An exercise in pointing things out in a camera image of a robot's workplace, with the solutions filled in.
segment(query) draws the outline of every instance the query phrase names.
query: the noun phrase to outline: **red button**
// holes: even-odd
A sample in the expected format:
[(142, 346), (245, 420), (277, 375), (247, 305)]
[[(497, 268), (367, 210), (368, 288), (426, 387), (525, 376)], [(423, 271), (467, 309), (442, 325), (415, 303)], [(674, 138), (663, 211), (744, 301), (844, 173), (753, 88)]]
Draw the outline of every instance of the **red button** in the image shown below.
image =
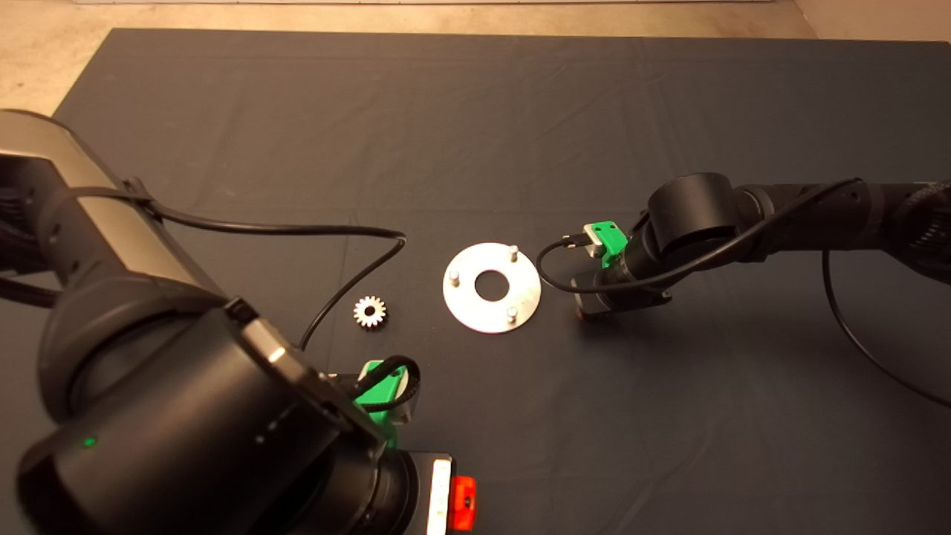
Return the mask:
[(455, 476), (451, 503), (450, 527), (455, 531), (472, 531), (476, 524), (476, 480)]

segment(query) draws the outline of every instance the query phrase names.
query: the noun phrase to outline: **spur gear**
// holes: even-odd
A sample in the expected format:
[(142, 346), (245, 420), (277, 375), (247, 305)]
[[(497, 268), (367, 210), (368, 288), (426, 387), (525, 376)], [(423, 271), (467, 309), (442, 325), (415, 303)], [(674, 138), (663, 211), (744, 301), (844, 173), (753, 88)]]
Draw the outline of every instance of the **spur gear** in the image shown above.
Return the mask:
[(354, 318), (365, 329), (379, 327), (386, 320), (386, 304), (376, 295), (364, 297), (354, 305)]

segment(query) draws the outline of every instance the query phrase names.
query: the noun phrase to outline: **connector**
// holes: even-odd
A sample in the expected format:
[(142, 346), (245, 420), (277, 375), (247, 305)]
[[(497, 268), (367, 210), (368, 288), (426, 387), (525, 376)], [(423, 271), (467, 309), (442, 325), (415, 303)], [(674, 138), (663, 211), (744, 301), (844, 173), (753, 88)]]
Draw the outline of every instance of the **connector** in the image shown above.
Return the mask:
[(582, 248), (592, 243), (591, 237), (585, 232), (578, 234), (565, 234), (561, 237), (561, 243), (564, 248)]
[(609, 267), (628, 244), (628, 237), (614, 221), (588, 223), (584, 230), (590, 242), (585, 249), (592, 258), (601, 259), (602, 268)]

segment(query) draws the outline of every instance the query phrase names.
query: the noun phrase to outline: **circular metal plate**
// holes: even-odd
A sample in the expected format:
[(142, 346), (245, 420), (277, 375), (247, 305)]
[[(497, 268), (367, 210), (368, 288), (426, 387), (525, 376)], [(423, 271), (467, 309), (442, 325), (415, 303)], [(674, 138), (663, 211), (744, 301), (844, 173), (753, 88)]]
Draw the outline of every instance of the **circular metal plate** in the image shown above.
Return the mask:
[[(476, 278), (498, 271), (509, 282), (509, 292), (498, 301), (487, 301), (476, 291)], [(463, 249), (442, 276), (446, 306), (462, 325), (495, 334), (527, 322), (538, 308), (541, 281), (532, 261), (515, 246), (475, 244)]]

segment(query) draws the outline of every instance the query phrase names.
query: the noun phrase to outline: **black cable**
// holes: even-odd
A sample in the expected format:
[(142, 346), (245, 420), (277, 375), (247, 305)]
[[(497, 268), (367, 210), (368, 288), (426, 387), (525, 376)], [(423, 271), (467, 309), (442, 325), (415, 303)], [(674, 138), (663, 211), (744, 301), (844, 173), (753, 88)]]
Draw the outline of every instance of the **black cable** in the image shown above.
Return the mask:
[(4, 234), (4, 239), (11, 242), (20, 242), (24, 246), (36, 248), (36, 236), (24, 232), (20, 228), (0, 219), (0, 233)]
[(301, 339), (298, 341), (298, 347), (301, 349), (301, 351), (307, 349), (307, 344), (310, 342), (311, 337), (314, 335), (314, 331), (317, 330), (317, 326), (320, 325), (321, 321), (323, 321), (323, 318), (327, 315), (327, 312), (329, 312), (330, 309), (334, 305), (336, 305), (337, 302), (341, 298), (343, 298), (343, 296), (348, 291), (350, 291), (350, 288), (356, 286), (357, 283), (363, 279), (363, 277), (369, 275), (374, 269), (379, 268), (387, 260), (396, 256), (399, 250), (402, 249), (403, 246), (406, 245), (406, 236), (403, 235), (401, 232), (399, 233), (399, 236), (396, 236), (396, 240), (397, 242), (389, 250), (384, 252), (377, 260), (374, 260), (372, 263), (370, 263), (360, 273), (357, 273), (356, 275), (354, 275), (353, 278), (347, 281), (345, 285), (340, 287), (340, 289), (337, 290), (337, 293), (335, 293), (327, 301), (327, 303), (324, 304), (323, 308), (321, 308), (320, 311), (317, 313), (317, 315), (314, 316), (314, 319), (310, 321), (310, 325), (307, 326), (307, 328), (304, 330), (303, 334), (301, 335)]
[(419, 391), (419, 384), (422, 381), (422, 375), (417, 362), (403, 355), (393, 355), (392, 357), (389, 357), (385, 361), (379, 363), (377, 367), (367, 372), (367, 374), (364, 375), (362, 379), (357, 381), (353, 387), (350, 388), (350, 391), (348, 392), (350, 398), (357, 399), (369, 391), (370, 388), (379, 385), (383, 379), (386, 379), (387, 376), (389, 376), (391, 373), (394, 373), (401, 367), (406, 367), (406, 374), (408, 376), (406, 388), (403, 390), (403, 392), (392, 401), (386, 403), (367, 404), (363, 405), (362, 407), (367, 412), (381, 412), (410, 401)]
[(891, 377), (896, 383), (905, 388), (908, 388), (912, 392), (922, 396), (923, 398), (933, 401), (938, 405), (951, 408), (951, 401), (948, 399), (920, 386), (916, 386), (905, 379), (902, 379), (898, 375), (889, 371), (878, 359), (875, 358), (875, 355), (872, 355), (871, 351), (859, 340), (859, 338), (852, 332), (852, 328), (848, 326), (848, 322), (845, 320), (845, 317), (842, 314), (842, 311), (839, 309), (839, 302), (835, 298), (835, 291), (832, 289), (832, 268), (829, 266), (829, 251), (823, 251), (823, 285), (825, 286), (825, 298), (829, 302), (829, 308), (832, 309), (832, 315), (835, 317), (835, 321), (839, 324), (839, 327), (842, 329), (842, 332), (845, 333), (845, 336), (848, 338), (849, 342), (855, 346), (856, 349), (872, 363), (873, 366), (879, 369), (882, 373)]
[(406, 245), (406, 235), (398, 230), (390, 230), (389, 228), (361, 227), (356, 225), (267, 225), (222, 221), (187, 214), (169, 208), (154, 200), (148, 201), (146, 208), (161, 219), (166, 219), (188, 227), (216, 232), (280, 236), (370, 236), (396, 240), (397, 242), (389, 250), (354, 275), (323, 305), (317, 315), (314, 316), (314, 319), (310, 321), (310, 324), (304, 330), (301, 339), (298, 341), (298, 347), (301, 351), (307, 349), (307, 345), (310, 343), (314, 331), (317, 330), (320, 322), (323, 321), (323, 318), (326, 317), (330, 309), (333, 308), (351, 288), (363, 280), (364, 277), (382, 266), (387, 260), (396, 256), (403, 246)]
[(757, 236), (759, 236), (763, 232), (782, 223), (787, 217), (795, 213), (800, 208), (805, 207), (806, 205), (808, 205), (809, 203), (811, 203), (818, 197), (825, 195), (834, 189), (842, 188), (843, 186), (848, 186), (849, 184), (854, 184), (856, 182), (861, 182), (861, 181), (862, 181), (861, 178), (849, 178), (847, 180), (834, 182), (832, 184), (822, 186), (820, 188), (815, 188), (811, 190), (809, 193), (806, 193), (805, 195), (800, 196), (792, 203), (786, 205), (785, 207), (776, 211), (772, 215), (763, 219), (756, 225), (753, 225), (752, 227), (748, 228), (747, 230), (740, 233), (738, 236), (726, 242), (725, 244), (721, 245), (720, 247), (708, 252), (707, 254), (703, 256), (700, 256), (694, 260), (691, 260), (690, 262), (687, 262), (686, 264), (683, 264), (680, 267), (675, 267), (674, 269), (671, 269), (659, 275), (655, 275), (653, 277), (649, 277), (647, 279), (632, 281), (629, 283), (600, 285), (595, 287), (573, 287), (573, 286), (555, 281), (554, 279), (552, 279), (552, 277), (548, 273), (545, 272), (545, 269), (542, 267), (542, 259), (544, 259), (545, 256), (554, 249), (566, 248), (566, 247), (576, 245), (571, 240), (566, 238), (563, 238), (541, 249), (541, 252), (539, 252), (538, 256), (535, 258), (535, 268), (538, 270), (538, 276), (541, 277), (543, 281), (545, 281), (546, 283), (548, 283), (549, 285), (551, 285), (552, 287), (556, 289), (567, 291), (569, 293), (603, 293), (603, 292), (609, 292), (609, 291), (639, 289), (643, 287), (673, 284), (677, 282), (678, 280), (680, 280), (680, 278), (682, 278), (683, 276), (693, 273), (697, 269), (703, 268), (704, 266), (719, 260), (721, 256), (733, 251), (739, 246), (745, 244), (746, 242), (749, 242), (755, 239)]
[(0, 277), (0, 299), (8, 299), (23, 305), (53, 308), (60, 292), (54, 289), (25, 285)]

